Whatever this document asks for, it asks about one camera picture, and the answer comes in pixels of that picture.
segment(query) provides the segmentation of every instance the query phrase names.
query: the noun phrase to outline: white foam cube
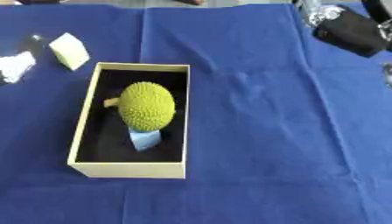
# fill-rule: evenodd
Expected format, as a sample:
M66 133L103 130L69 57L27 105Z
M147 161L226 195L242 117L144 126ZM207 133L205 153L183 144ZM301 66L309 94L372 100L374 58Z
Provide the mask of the white foam cube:
M90 59L83 43L69 33L64 33L49 45L59 62L75 71Z

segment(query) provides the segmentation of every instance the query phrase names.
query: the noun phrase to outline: spiky ball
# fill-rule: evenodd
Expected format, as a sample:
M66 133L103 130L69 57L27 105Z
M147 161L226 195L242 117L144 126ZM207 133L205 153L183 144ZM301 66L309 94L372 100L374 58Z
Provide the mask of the spiky ball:
M122 120L133 130L161 130L172 120L175 102L166 88L142 81L122 92L118 110Z

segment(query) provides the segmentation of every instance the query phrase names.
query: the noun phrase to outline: white block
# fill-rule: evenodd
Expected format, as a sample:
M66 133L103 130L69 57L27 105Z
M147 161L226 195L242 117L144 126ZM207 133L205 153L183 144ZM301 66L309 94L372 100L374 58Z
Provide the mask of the white block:
M161 132L154 130L150 132L139 132L129 129L129 138L137 151L145 151L161 142Z
M69 33L64 33L49 45L57 59L75 71L90 59L83 43Z

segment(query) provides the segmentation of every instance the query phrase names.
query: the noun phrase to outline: crumpled foil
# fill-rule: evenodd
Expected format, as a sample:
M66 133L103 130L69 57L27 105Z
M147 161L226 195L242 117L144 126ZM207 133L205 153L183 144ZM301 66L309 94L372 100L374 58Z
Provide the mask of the crumpled foil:
M16 56L0 57L0 74L3 76L3 81L16 83L34 65L36 65L36 60L31 52L21 52Z

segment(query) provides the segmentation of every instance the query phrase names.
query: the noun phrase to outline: black object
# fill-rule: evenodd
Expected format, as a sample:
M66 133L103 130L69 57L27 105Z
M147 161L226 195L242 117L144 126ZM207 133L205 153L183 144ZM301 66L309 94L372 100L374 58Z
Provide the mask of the black object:
M392 18L392 1L391 0L362 0L370 17L382 24Z
M78 162L180 162L186 119L187 73L102 70L80 140ZM136 151L128 127L117 108L103 101L118 97L130 84L152 81L167 88L176 102L176 114L161 130L163 141L148 150Z
M174 0L177 2L185 3L185 4L193 4L193 5L199 5L203 4L203 0Z
M321 22L313 32L314 37L363 57L371 57L388 47L389 42L381 36L374 20L344 5L339 7L344 9L340 16Z
M37 59L45 48L44 39L38 34L26 37L18 46L17 52L30 52Z
M60 0L18 0L21 4L58 4Z

